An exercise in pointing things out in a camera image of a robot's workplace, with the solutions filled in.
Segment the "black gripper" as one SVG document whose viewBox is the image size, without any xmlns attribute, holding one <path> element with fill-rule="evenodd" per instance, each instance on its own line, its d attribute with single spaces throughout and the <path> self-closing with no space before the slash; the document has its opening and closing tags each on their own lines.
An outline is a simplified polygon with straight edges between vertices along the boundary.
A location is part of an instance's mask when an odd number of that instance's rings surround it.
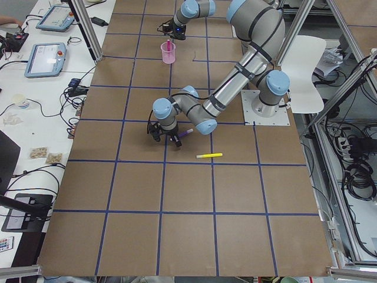
<svg viewBox="0 0 377 283">
<path fill-rule="evenodd" d="M 170 35 L 172 39 L 175 40 L 185 40 L 186 39 L 186 26 L 173 26 L 172 33 Z"/>
<path fill-rule="evenodd" d="M 182 143 L 178 136 L 178 125 L 168 129 L 167 127 L 161 126 L 161 135 L 167 135 L 170 137 L 170 141 L 174 142 L 176 147 L 181 147 Z"/>
</svg>

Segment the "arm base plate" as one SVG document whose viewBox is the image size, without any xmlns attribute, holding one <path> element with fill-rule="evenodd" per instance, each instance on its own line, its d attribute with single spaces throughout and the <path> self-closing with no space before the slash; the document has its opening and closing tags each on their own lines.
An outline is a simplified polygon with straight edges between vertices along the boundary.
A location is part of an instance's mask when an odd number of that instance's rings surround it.
<svg viewBox="0 0 377 283">
<path fill-rule="evenodd" d="M 247 126 L 290 126 L 290 121 L 281 97 L 279 104 L 268 106 L 259 97 L 259 90 L 242 90 L 244 124 Z"/>
</svg>

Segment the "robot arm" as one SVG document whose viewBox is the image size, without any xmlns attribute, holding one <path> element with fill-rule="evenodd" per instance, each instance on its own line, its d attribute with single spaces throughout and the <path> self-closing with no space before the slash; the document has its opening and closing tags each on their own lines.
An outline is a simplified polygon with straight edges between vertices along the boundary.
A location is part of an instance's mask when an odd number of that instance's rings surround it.
<svg viewBox="0 0 377 283">
<path fill-rule="evenodd" d="M 201 134 L 210 134 L 217 127 L 217 116 L 249 82 L 260 89 L 257 102 L 262 110 L 256 112 L 258 115 L 266 117 L 268 111 L 279 107 L 290 80 L 286 73 L 268 65 L 276 58 L 284 39 L 282 13 L 265 1 L 231 1 L 226 19 L 235 28 L 236 37 L 247 44 L 247 51 L 203 103 L 199 103 L 199 95 L 190 85 L 167 98 L 157 99 L 151 111 L 157 122 L 147 125 L 147 133 L 155 141 L 166 135 L 177 147 L 181 146 L 176 120 L 180 113 Z"/>
<path fill-rule="evenodd" d="M 186 25 L 196 18 L 206 18 L 214 15 L 216 4 L 213 0 L 186 0 L 174 14 L 172 19 L 173 38 L 186 39 Z"/>
</svg>

